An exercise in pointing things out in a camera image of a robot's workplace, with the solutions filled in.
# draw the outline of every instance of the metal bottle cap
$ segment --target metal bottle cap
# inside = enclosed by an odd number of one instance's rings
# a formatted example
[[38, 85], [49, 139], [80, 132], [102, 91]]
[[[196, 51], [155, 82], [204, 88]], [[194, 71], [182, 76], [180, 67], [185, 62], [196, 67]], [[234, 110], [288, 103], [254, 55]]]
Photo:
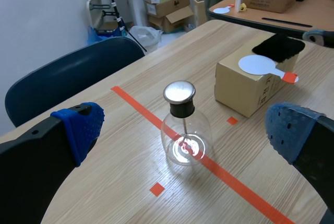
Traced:
[[180, 80], [170, 83], [163, 91], [163, 96], [168, 103], [179, 105], [191, 101], [195, 93], [193, 84]]

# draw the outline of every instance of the orange tape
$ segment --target orange tape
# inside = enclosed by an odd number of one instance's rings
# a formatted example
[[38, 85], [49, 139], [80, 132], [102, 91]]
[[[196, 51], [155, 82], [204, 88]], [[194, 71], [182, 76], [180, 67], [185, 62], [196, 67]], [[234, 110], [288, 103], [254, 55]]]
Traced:
[[295, 84], [297, 79], [297, 74], [286, 72], [282, 78], [283, 81], [291, 84]]
[[[122, 88], [116, 86], [111, 90], [116, 92], [122, 99], [124, 99], [127, 103], [129, 103], [135, 110], [137, 110], [142, 116], [144, 116], [148, 121], [150, 121], [154, 126], [158, 129], [162, 126], [162, 121], [156, 117], [153, 113], [147, 110], [143, 105], [138, 103], [134, 98], [132, 98], [129, 94], [127, 94]], [[169, 128], [166, 132], [172, 139], [178, 139], [180, 135], [176, 133], [174, 130]], [[198, 160], [202, 155], [198, 154], [195, 159]], [[273, 223], [276, 224], [293, 224], [293, 222], [286, 217], [284, 214], [279, 212], [273, 206], [271, 206], [268, 202], [258, 196], [255, 192], [249, 189], [246, 185], [240, 182], [237, 178], [227, 172], [227, 170], [223, 169], [216, 162], [210, 159], [208, 156], [204, 155], [202, 159], [199, 160], [203, 166], [209, 169], [216, 177], [218, 177], [222, 182], [228, 185], [231, 189], [233, 189], [238, 195], [243, 197], [246, 201], [248, 201], [253, 207], [259, 210], [263, 215], [265, 215], [268, 219], [270, 219]]]
[[238, 120], [234, 117], [229, 117], [227, 122], [229, 122], [232, 126], [234, 126], [236, 123], [238, 123]]
[[152, 194], [154, 194], [156, 197], [158, 197], [164, 190], [165, 188], [162, 185], [160, 185], [158, 182], [150, 189]]

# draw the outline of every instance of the wall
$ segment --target wall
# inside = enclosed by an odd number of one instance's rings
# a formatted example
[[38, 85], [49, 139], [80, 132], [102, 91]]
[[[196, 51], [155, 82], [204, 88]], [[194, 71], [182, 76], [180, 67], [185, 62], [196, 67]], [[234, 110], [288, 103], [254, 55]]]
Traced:
[[[8, 89], [31, 71], [86, 45], [87, 0], [1, 0], [0, 135], [14, 126], [5, 111]], [[116, 0], [126, 22], [127, 0]]]

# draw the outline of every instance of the desk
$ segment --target desk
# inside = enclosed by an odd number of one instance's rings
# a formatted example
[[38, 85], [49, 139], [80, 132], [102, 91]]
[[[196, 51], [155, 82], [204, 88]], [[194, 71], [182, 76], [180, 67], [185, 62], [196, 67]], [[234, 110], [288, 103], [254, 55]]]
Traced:
[[[246, 12], [237, 13], [235, 8], [231, 8], [227, 14], [216, 14], [214, 9], [227, 7], [235, 4], [235, 0], [223, 0], [209, 9], [209, 15], [215, 19], [253, 27], [263, 31], [282, 33], [290, 37], [301, 39], [305, 31], [322, 29], [334, 31], [334, 0], [305, 0], [296, 2], [284, 14], [271, 13], [256, 9], [247, 9]], [[263, 20], [263, 18], [276, 19], [309, 25], [302, 27], [287, 23]]]
[[[273, 150], [264, 130], [269, 104], [289, 101], [334, 117], [333, 50], [306, 44], [296, 66], [300, 81], [286, 85], [247, 119], [214, 99], [216, 63], [250, 38], [268, 33], [213, 20], [48, 110], [0, 139], [17, 138], [50, 115], [94, 101], [105, 111], [97, 144], [53, 198], [43, 223], [171, 224], [271, 223], [202, 165], [166, 161], [160, 130], [110, 88], [120, 86], [158, 118], [169, 112], [162, 91], [189, 80], [194, 104], [208, 118], [213, 159], [296, 223], [319, 223], [327, 207], [312, 186]], [[229, 117], [239, 122], [232, 126]], [[149, 190], [159, 182], [164, 192]]]

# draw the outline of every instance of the dark blue chair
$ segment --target dark blue chair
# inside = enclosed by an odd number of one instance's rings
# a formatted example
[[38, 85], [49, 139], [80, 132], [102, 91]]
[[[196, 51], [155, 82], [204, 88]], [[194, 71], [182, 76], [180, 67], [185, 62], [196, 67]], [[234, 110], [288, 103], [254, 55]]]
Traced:
[[139, 45], [122, 37], [69, 53], [12, 85], [7, 114], [16, 127], [22, 125], [143, 56]]

